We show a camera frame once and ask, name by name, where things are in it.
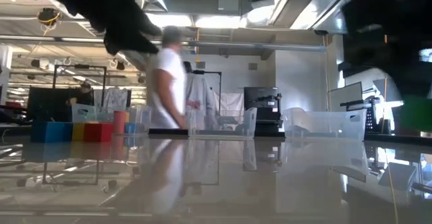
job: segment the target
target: glossy table surface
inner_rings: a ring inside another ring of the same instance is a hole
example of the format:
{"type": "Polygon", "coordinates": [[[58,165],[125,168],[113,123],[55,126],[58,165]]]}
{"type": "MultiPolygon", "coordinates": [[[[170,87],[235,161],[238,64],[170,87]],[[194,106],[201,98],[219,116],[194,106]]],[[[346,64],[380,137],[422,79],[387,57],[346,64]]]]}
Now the glossy table surface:
{"type": "Polygon", "coordinates": [[[432,147],[143,136],[55,159],[59,144],[1,147],[0,223],[432,221],[432,147]]]}

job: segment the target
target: white shirt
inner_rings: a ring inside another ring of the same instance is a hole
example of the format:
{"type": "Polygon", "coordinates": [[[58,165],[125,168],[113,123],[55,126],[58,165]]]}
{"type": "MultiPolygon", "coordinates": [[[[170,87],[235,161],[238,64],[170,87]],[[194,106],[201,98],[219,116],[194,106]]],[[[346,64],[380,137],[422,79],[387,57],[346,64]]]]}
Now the white shirt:
{"type": "Polygon", "coordinates": [[[156,92],[156,78],[155,70],[162,69],[168,72],[173,81],[169,87],[174,105],[177,110],[184,114],[186,100],[185,100],[185,86],[186,86],[186,72],[184,70],[182,58],[173,49],[163,48],[154,57],[147,69],[147,104],[151,107],[151,127],[159,129],[176,129],[178,124],[165,110],[161,103],[161,99],[156,92]]]}

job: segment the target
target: transparent storage container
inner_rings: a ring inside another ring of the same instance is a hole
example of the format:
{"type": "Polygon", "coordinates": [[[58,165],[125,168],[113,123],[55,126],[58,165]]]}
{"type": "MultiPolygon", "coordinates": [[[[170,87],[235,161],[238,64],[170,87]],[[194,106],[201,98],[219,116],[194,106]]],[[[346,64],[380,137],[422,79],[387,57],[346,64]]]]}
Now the transparent storage container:
{"type": "MultiPolygon", "coordinates": [[[[100,108],[90,105],[73,104],[72,121],[78,122],[113,122],[113,109],[100,108]]],[[[136,105],[126,110],[129,113],[129,124],[132,124],[133,133],[147,134],[151,123],[151,110],[146,105],[136,105]]]]}
{"type": "Polygon", "coordinates": [[[343,138],[364,140],[366,109],[348,112],[306,112],[301,108],[282,112],[286,138],[343,138]]]}
{"type": "Polygon", "coordinates": [[[90,105],[73,104],[72,121],[74,123],[97,121],[97,108],[90,105]]]}
{"type": "Polygon", "coordinates": [[[241,140],[254,138],[257,108],[247,111],[220,111],[205,115],[202,111],[188,112],[191,138],[241,140]]]}

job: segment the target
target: green object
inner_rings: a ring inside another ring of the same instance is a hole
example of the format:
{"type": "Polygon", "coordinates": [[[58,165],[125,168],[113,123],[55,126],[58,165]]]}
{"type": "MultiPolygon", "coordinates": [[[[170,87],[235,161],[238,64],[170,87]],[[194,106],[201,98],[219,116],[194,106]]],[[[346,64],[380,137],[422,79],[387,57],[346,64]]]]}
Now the green object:
{"type": "Polygon", "coordinates": [[[400,125],[424,132],[432,131],[432,100],[406,96],[400,109],[400,125]]]}

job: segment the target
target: lab coat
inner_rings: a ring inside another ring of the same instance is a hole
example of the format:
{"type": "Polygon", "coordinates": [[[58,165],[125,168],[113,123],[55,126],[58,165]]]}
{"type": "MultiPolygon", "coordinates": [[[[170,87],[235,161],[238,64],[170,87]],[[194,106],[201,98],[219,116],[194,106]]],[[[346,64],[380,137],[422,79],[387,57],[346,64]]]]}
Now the lab coat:
{"type": "Polygon", "coordinates": [[[198,107],[195,110],[198,110],[201,115],[206,116],[205,125],[207,127],[209,127],[209,123],[214,125],[214,115],[216,113],[215,99],[203,75],[187,74],[186,102],[188,105],[187,111],[194,110],[195,108],[190,106],[190,104],[195,104],[198,107]]]}

